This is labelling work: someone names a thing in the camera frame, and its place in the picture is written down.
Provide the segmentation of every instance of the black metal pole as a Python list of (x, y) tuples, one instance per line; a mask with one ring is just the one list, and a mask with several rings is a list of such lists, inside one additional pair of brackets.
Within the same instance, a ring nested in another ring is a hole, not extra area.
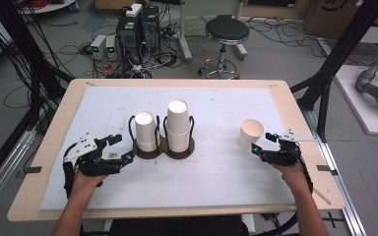
[(325, 97), (320, 102), (320, 116), (318, 116), (317, 128), (318, 134), (324, 142), (326, 141), (325, 123), (331, 82), (349, 54), (351, 54), (351, 51), (361, 41), (377, 17), (378, 0), (365, 0), (322, 65), (320, 71), (311, 78), (312, 80), (308, 79), (306, 83), (298, 84), (291, 88), (295, 92), (309, 85), (305, 94), (297, 100), (298, 105), (307, 110), (312, 110), (318, 98), (325, 93)]

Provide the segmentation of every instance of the person's hand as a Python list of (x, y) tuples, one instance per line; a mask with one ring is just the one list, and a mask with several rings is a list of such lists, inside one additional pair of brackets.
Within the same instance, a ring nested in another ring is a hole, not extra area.
[(309, 192), (308, 184), (306, 182), (305, 175), (303, 174), (303, 169), (299, 165), (299, 163), (291, 166), (282, 166), (275, 164), (272, 164), (272, 166), (281, 172), (284, 181), (289, 186), (293, 195), (303, 193), (304, 191)]
[(72, 202), (72, 204), (75, 204), (78, 207), (88, 207), (92, 195), (95, 192), (96, 185), (106, 177), (107, 175), (95, 177), (86, 176), (78, 170), (75, 176), (75, 181), (73, 182), (69, 202)]

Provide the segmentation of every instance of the black stool seat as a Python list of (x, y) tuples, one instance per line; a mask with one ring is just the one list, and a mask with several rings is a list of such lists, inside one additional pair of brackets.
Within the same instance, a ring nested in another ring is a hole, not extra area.
[(247, 40), (249, 28), (233, 18), (215, 18), (207, 22), (205, 32), (214, 41), (234, 45)]

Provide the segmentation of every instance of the gray floor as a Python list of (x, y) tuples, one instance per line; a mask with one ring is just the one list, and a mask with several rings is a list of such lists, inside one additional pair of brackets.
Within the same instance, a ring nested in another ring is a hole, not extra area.
[[(65, 63), (66, 68), (76, 78), (90, 78), (89, 71), (92, 70), (90, 61), (81, 55), (66, 55), (72, 52), (85, 42), (92, 41), (92, 38), (99, 33), (113, 33), (116, 25), (115, 15), (103, 15), (96, 13), (92, 7), (84, 11), (73, 14), (68, 10), (60, 10), (50, 14), (40, 15), (40, 18), (53, 25), (64, 25), (75, 23), (67, 27), (55, 27), (43, 25), (43, 31), (52, 47), (57, 52), (60, 60)], [(204, 35), (204, 20), (195, 18), (187, 20), (190, 29), (194, 27), (190, 34)], [(284, 28), (287, 34), (297, 34), (301, 39), (304, 35), (301, 22), (294, 22), (298, 29)], [(263, 27), (255, 27), (257, 30), (265, 30)], [(263, 32), (264, 35), (277, 39), (275, 30)], [(284, 80), (290, 86), (311, 77), (324, 63), (323, 57), (316, 57), (309, 47), (290, 47), (279, 42), (270, 41), (257, 31), (250, 31), (250, 38), (244, 43), (249, 55), (243, 61), (230, 49), (226, 53), (227, 59), (233, 61), (241, 73), (241, 79), (246, 80)], [(282, 35), (283, 40), (292, 40), (293, 37)], [(218, 54), (220, 45), (204, 37), (188, 37), (188, 44), (193, 53), (193, 60), (178, 68), (161, 68), (152, 72), (154, 78), (177, 78), (177, 79), (198, 79), (199, 66), (207, 58), (215, 57)], [(311, 45), (317, 55), (322, 55), (319, 46), (310, 40), (306, 40), (307, 45)], [(368, 47), (366, 44), (359, 45), (350, 56), (350, 59), (359, 62), (360, 65), (370, 64), (378, 59), (378, 51)], [(22, 86), (17, 80), (16, 73), (5, 58), (0, 56), (0, 147), (9, 137), (15, 126), (27, 111), (23, 107), (27, 105), (27, 90), (25, 88), (16, 89)], [(366, 135), (358, 123), (358, 120), (348, 105), (344, 95), (336, 83), (333, 83), (330, 96), (329, 114), (327, 119), (327, 139), (331, 152), (339, 166), (340, 172), (346, 183), (346, 187), (360, 216), (367, 235), (378, 235), (378, 136)], [(22, 179), (16, 178), (16, 173), (22, 170), (27, 157), (32, 154), (38, 146), (42, 135), (38, 135), (36, 142), (21, 162), (20, 166), (10, 178), (0, 193), (0, 235), (48, 235), (53, 229), (55, 222), (10, 222), (6, 214), (18, 189), (22, 184)], [(333, 217), (341, 217), (339, 212), (332, 212)], [(324, 217), (328, 217), (327, 212), (322, 212)], [(269, 230), (272, 224), (264, 222), (260, 215), (254, 215), (256, 228)], [(281, 222), (289, 218), (289, 214), (281, 215)], [(101, 221), (87, 222), (86, 226), (91, 229), (99, 229)], [(331, 222), (327, 222), (327, 227), (332, 235), (348, 235), (347, 226), (342, 222), (336, 222), (334, 228)]]

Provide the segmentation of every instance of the chrome stool base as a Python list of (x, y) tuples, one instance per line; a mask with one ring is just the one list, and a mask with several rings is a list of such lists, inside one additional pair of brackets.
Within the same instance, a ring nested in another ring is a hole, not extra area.
[(206, 60), (199, 69), (198, 74), (202, 78), (208, 79), (238, 80), (240, 78), (234, 63), (226, 59), (220, 61), (218, 58)]

